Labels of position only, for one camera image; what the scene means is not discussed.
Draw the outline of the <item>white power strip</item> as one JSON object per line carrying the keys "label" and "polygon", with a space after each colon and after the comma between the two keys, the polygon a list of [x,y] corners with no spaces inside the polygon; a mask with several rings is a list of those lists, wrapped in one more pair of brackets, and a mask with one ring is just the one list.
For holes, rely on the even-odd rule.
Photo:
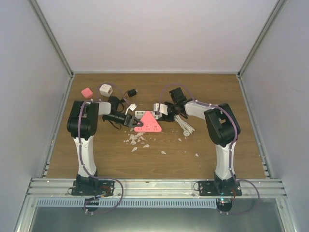
{"label": "white power strip", "polygon": [[158,115],[156,114],[155,111],[145,111],[145,110],[139,110],[139,111],[135,111],[134,112],[134,116],[137,118],[137,119],[141,119],[145,113],[150,113],[156,120],[158,120],[159,118],[162,117],[162,113],[159,113]]}

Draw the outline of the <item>large pink socket block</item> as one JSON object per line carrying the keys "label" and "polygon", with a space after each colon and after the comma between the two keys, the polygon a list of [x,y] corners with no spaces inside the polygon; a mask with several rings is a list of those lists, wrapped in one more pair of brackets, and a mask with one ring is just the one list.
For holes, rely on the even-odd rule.
{"label": "large pink socket block", "polygon": [[140,123],[134,128],[135,132],[161,132],[162,128],[150,111],[146,111]]}

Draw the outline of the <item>black power adapter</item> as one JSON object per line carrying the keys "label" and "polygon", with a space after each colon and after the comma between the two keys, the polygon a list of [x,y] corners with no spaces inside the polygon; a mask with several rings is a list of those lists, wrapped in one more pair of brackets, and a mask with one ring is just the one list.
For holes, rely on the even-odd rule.
{"label": "black power adapter", "polygon": [[137,89],[131,89],[131,90],[129,90],[129,91],[127,92],[127,95],[128,95],[129,98],[131,98],[131,97],[137,95],[137,93],[138,93],[138,90],[137,90]]}

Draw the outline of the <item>white tiger cube socket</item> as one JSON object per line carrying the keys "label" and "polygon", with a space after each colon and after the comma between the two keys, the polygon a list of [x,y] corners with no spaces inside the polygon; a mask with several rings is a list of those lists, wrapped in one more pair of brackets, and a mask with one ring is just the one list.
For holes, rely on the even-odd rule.
{"label": "white tiger cube socket", "polygon": [[104,97],[110,97],[111,94],[113,93],[113,88],[111,85],[103,84],[100,86],[99,92]]}

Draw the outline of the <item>small pink plug adapter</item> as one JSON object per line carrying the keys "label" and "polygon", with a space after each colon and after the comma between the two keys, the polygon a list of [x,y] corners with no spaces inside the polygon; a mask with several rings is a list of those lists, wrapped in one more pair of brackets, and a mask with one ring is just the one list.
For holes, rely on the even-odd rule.
{"label": "small pink plug adapter", "polygon": [[87,87],[81,91],[81,94],[84,98],[89,99],[93,96],[93,91]]}

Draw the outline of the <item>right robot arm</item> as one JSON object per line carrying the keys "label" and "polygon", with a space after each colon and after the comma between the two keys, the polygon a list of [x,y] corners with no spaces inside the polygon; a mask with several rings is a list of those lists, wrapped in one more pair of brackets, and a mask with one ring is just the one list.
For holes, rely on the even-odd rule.
{"label": "right robot arm", "polygon": [[205,120],[209,137],[216,147],[214,191],[224,196],[236,184],[234,149],[240,126],[229,104],[210,104],[194,98],[187,99],[180,87],[169,92],[172,102],[156,103],[155,114],[162,120],[172,122],[178,115],[195,116]]}

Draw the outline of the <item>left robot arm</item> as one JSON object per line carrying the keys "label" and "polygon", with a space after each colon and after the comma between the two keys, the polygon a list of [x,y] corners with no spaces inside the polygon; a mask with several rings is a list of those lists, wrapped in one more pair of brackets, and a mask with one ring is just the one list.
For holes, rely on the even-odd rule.
{"label": "left robot arm", "polygon": [[75,142],[78,155],[77,178],[86,179],[83,190],[88,195],[99,191],[98,171],[94,161],[93,140],[98,118],[128,128],[141,128],[144,123],[130,114],[118,111],[121,101],[112,97],[108,101],[74,101],[67,121],[67,131]]}

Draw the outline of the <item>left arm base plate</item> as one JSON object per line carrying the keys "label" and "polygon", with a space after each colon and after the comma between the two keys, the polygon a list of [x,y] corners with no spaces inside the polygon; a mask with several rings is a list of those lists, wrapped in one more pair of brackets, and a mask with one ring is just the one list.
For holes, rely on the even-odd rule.
{"label": "left arm base plate", "polygon": [[75,180],[67,193],[73,196],[113,196],[114,181],[111,180]]}

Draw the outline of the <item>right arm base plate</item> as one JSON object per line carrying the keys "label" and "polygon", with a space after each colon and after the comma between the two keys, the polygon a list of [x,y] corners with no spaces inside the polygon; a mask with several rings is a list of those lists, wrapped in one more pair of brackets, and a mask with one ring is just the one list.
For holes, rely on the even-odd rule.
{"label": "right arm base plate", "polygon": [[199,192],[200,196],[234,197],[241,196],[240,183],[233,179],[229,180],[200,180],[194,183],[193,189]]}

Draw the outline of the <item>left aluminium frame post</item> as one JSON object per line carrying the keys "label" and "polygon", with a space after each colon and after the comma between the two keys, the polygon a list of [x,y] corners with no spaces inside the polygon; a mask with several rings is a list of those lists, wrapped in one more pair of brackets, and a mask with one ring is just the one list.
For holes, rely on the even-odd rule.
{"label": "left aluminium frame post", "polygon": [[42,25],[45,33],[47,34],[53,48],[55,49],[58,57],[60,58],[63,66],[65,67],[67,73],[69,74],[69,77],[72,79],[74,76],[74,72],[71,69],[67,59],[64,56],[64,53],[62,52],[62,49],[59,46],[59,43],[57,42],[56,37],[54,36],[54,33],[51,30],[51,27],[49,26],[47,19],[41,9],[41,7],[39,6],[38,2],[36,0],[29,0],[29,3],[35,13],[35,15],[37,16],[40,24]]}

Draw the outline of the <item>aluminium frame post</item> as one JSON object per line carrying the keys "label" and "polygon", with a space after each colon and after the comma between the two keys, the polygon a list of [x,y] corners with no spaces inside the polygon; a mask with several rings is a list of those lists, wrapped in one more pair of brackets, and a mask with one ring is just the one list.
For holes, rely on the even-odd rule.
{"label": "aluminium frame post", "polygon": [[59,43],[57,42],[56,37],[54,36],[54,33],[51,30],[51,27],[49,26],[47,19],[41,9],[41,7],[39,6],[38,2],[36,0],[29,0],[29,3],[35,13],[35,15],[37,16],[40,24],[42,25],[45,33],[47,34],[53,48],[55,49],[58,57],[60,58],[63,66],[65,67],[67,73],[69,74],[69,77],[72,79],[74,76],[74,72],[71,69],[67,59],[64,56],[64,53],[62,52],[62,49],[59,46]]}
{"label": "aluminium frame post", "polygon": [[268,31],[272,27],[279,13],[281,12],[283,6],[285,5],[286,0],[277,0],[273,9],[271,10],[265,24],[263,25],[260,33],[258,34],[252,48],[250,49],[244,63],[242,64],[240,70],[237,72],[237,79],[240,79],[248,68],[251,60],[253,59],[255,53],[257,52],[259,46],[262,44],[264,38],[266,37]]}

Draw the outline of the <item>aluminium front rail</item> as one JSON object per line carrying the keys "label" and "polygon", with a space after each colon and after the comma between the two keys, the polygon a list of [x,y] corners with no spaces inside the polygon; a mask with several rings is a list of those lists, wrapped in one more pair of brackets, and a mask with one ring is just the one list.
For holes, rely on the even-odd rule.
{"label": "aluminium front rail", "polygon": [[[27,196],[29,197],[71,197],[68,188],[73,186],[74,179],[69,178],[33,178]],[[124,198],[161,198],[190,199],[215,198],[211,194],[200,196],[196,191],[194,179],[121,179],[124,186]],[[261,199],[287,198],[282,181],[279,179],[251,180],[257,188]]]}

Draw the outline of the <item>right aluminium frame post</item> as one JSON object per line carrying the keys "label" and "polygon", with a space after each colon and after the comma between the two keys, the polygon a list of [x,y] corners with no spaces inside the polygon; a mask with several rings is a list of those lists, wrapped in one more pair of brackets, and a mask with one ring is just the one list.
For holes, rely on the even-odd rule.
{"label": "right aluminium frame post", "polygon": [[273,9],[271,10],[265,24],[263,25],[260,33],[258,34],[252,48],[250,49],[244,63],[242,64],[240,70],[237,72],[237,79],[240,79],[248,68],[251,60],[253,59],[255,53],[257,52],[259,46],[262,44],[264,38],[266,37],[268,31],[272,27],[279,13],[281,12],[283,6],[285,5],[286,0],[277,0]]}

